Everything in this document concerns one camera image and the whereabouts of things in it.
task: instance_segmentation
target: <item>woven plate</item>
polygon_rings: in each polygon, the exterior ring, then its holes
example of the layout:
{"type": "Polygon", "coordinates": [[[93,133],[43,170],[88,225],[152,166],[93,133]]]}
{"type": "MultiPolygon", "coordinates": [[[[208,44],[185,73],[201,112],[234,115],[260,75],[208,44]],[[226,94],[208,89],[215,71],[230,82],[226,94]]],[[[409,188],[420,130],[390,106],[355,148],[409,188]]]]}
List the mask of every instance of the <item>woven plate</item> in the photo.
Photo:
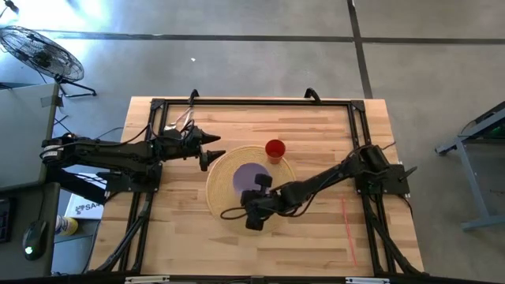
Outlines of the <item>woven plate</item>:
{"type": "MultiPolygon", "coordinates": [[[[256,236],[273,231],[286,221],[278,215],[273,215],[264,224],[262,231],[245,228],[245,219],[223,220],[219,216],[228,208],[240,207],[240,196],[234,191],[233,178],[237,169],[246,163],[258,163],[267,169],[272,176],[272,188],[294,181],[293,169],[285,159],[277,165],[272,165],[267,160],[264,147],[244,146],[226,153],[211,169],[207,179],[207,205],[212,215],[228,230],[245,236],[256,236]]],[[[245,213],[244,211],[232,211],[226,216],[234,216],[245,213]]]]}

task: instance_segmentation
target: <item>wooden table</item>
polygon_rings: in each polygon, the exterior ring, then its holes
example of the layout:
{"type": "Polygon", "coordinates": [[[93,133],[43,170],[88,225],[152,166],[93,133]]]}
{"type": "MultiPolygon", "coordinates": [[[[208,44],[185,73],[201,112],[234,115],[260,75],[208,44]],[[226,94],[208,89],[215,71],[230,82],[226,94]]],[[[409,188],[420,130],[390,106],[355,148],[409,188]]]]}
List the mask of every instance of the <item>wooden table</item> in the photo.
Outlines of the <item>wooden table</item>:
{"type": "MultiPolygon", "coordinates": [[[[123,140],[145,127],[152,99],[132,98],[123,140]]],[[[392,143],[385,101],[367,99],[365,106],[372,142],[381,147],[392,143]]],[[[171,106],[168,121],[174,121],[186,107],[171,106]]],[[[353,149],[347,112],[341,106],[195,106],[194,109],[198,127],[222,137],[204,149],[230,151],[279,138],[286,143],[286,158],[299,180],[339,163],[353,149]]],[[[395,146],[384,153],[391,163],[398,161],[395,146]]],[[[274,232],[243,237],[226,230],[209,213],[205,197],[207,175],[208,172],[200,171],[195,159],[164,163],[162,184],[151,212],[142,274],[372,275],[361,198],[354,192],[352,180],[322,191],[305,215],[287,219],[274,232]],[[353,262],[342,202],[357,265],[353,262]]],[[[98,267],[124,236],[131,199],[132,194],[121,193],[106,204],[91,268],[98,267]]],[[[384,205],[391,237],[412,265],[422,270],[413,221],[405,201],[397,196],[384,196],[384,205]]],[[[134,240],[130,265],[136,247],[134,240]]],[[[386,267],[380,241],[378,247],[381,263],[386,267]]]]}

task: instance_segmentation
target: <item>black mouse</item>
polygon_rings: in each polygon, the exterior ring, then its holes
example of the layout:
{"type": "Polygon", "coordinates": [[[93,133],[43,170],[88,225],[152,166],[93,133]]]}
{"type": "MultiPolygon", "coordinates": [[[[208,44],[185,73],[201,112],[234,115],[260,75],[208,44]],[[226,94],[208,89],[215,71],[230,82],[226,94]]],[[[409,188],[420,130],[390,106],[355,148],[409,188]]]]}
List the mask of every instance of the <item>black mouse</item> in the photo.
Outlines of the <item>black mouse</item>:
{"type": "Polygon", "coordinates": [[[27,260],[37,260],[46,251],[47,222],[34,221],[23,235],[23,251],[27,260]]]}

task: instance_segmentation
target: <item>gray floor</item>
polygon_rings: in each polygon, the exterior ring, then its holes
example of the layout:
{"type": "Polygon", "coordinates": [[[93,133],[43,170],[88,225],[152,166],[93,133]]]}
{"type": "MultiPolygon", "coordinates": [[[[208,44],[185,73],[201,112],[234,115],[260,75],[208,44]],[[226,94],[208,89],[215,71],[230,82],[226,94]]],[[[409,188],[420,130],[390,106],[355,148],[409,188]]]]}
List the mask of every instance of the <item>gray floor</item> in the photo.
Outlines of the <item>gray floor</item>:
{"type": "MultiPolygon", "coordinates": [[[[54,2],[45,6],[17,0],[20,20],[6,17],[0,24],[132,34],[353,34],[343,0],[54,2]]],[[[363,36],[505,37],[501,0],[355,4],[363,36]]],[[[322,97],[364,97],[354,43],[56,41],[82,61],[86,76],[81,83],[99,93],[65,101],[65,125],[85,136],[122,126],[133,95],[189,95],[197,88],[201,95],[298,97],[312,87],[322,97]]],[[[503,100],[505,45],[365,44],[364,50],[373,97],[387,100],[400,158],[408,166],[419,166],[410,179],[411,203],[426,271],[503,282],[505,226],[461,231],[460,222],[477,217],[469,185],[458,157],[440,158],[433,148],[503,100]]],[[[2,81],[42,83],[39,74],[8,54],[0,53],[0,62],[2,81]]],[[[63,131],[56,129],[55,135],[63,131]]],[[[120,135],[118,131],[106,138],[118,140],[120,135]]],[[[82,234],[94,230],[94,224],[85,226],[82,234]]],[[[57,244],[53,270],[80,272],[90,240],[57,244]],[[68,254],[76,263],[63,260],[68,254]]]]}

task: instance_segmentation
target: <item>red cup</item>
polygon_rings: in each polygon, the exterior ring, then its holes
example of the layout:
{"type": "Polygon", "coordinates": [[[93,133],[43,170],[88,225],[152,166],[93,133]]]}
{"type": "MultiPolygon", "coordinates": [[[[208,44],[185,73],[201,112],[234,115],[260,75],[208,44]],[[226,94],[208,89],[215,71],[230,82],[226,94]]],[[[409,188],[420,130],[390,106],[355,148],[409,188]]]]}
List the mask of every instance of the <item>red cup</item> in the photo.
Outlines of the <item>red cup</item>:
{"type": "Polygon", "coordinates": [[[265,151],[267,152],[268,162],[278,164],[286,152],[286,145],[281,140],[270,140],[265,145],[265,151]]]}

